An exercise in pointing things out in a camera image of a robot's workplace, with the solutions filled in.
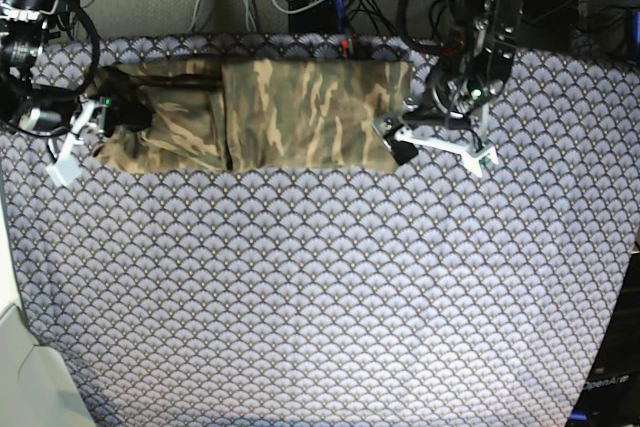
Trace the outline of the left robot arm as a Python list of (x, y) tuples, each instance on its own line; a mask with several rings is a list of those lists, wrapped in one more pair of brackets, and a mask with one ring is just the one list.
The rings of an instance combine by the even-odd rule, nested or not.
[(407, 29), (410, 0), (399, 0), (396, 28), (413, 51), (435, 55), (419, 98), (385, 114), (373, 128), (395, 162), (413, 160), (421, 147), (457, 155), (477, 177), (499, 162), (488, 139), (489, 105), (504, 90), (517, 53), (524, 0), (446, 0), (453, 25), (437, 45), (421, 44)]

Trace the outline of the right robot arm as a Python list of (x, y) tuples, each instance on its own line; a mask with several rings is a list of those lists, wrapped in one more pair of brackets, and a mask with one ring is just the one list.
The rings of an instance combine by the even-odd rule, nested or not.
[[(74, 16), (88, 35), (90, 63), (75, 88), (36, 85), (31, 70), (45, 45), (61, 27), (60, 15)], [(100, 61), (100, 36), (80, 0), (1, 0), (1, 128), (44, 139), (52, 161), (46, 172), (58, 186), (81, 173), (74, 148), (83, 134), (112, 135), (118, 127), (138, 132), (152, 120), (151, 111), (117, 94), (89, 93)]]

